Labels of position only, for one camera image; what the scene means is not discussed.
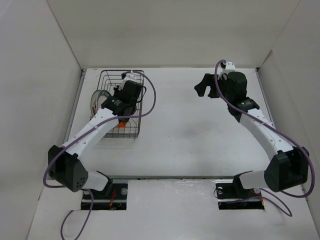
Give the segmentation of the white plate teal rim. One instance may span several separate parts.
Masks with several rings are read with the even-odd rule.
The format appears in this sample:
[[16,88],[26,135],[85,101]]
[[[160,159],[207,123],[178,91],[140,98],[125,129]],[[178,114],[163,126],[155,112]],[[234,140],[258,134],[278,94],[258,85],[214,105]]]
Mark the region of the white plate teal rim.
[[96,98],[96,108],[100,109],[102,103],[112,95],[107,90],[100,90]]

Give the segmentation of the orange plate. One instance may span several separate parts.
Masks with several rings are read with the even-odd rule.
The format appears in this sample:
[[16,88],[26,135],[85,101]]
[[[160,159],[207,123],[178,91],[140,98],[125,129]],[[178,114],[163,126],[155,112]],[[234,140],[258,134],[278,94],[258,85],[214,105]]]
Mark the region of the orange plate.
[[128,124],[128,122],[121,121],[121,122],[118,123],[117,127],[118,128],[125,128],[127,124]]

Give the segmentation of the white plate red characters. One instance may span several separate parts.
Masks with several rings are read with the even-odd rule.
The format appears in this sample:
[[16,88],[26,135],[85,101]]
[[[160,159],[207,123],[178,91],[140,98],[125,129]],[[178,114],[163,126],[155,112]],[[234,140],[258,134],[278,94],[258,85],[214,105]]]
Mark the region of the white plate red characters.
[[90,99],[90,114],[91,118],[93,118],[97,113],[97,99],[98,95],[100,93],[100,90],[96,90],[93,92],[91,99]]

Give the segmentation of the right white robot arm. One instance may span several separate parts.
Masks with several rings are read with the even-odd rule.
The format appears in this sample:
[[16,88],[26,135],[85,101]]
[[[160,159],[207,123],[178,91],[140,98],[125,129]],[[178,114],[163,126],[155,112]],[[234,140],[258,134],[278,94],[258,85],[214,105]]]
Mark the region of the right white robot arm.
[[305,148],[298,148],[290,141],[272,131],[271,123],[265,118],[259,105],[247,96],[247,78],[238,71],[215,75],[206,73],[194,89],[199,97],[219,98],[219,93],[229,102],[229,113],[245,127],[266,152],[270,163],[265,170],[246,171],[233,177],[231,191],[243,197],[252,189],[268,188],[280,192],[301,184],[308,179],[309,164]]

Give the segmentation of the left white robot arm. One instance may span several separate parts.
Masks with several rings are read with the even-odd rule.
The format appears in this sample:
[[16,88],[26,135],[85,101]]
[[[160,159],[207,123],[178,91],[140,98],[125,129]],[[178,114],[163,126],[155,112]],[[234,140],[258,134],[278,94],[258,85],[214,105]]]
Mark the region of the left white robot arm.
[[127,75],[112,92],[97,90],[91,98],[90,121],[62,146],[48,151],[45,177],[72,192],[94,190],[102,199],[111,195],[112,180],[99,170],[87,170],[84,156],[112,129],[125,125],[137,111],[146,87]]

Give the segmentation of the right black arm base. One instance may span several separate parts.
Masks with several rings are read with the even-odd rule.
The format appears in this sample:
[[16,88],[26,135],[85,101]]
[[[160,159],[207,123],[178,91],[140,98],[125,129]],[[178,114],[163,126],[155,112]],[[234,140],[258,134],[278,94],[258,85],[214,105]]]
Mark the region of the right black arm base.
[[264,210],[261,193],[253,189],[237,188],[232,181],[215,182],[214,196],[219,210]]

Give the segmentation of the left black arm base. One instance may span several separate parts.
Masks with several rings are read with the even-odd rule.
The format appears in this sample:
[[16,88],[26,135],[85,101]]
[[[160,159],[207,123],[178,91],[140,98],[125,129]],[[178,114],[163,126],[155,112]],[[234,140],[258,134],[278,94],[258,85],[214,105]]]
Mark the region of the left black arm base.
[[107,195],[94,189],[91,192],[93,211],[125,211],[127,209],[128,181],[114,180]]

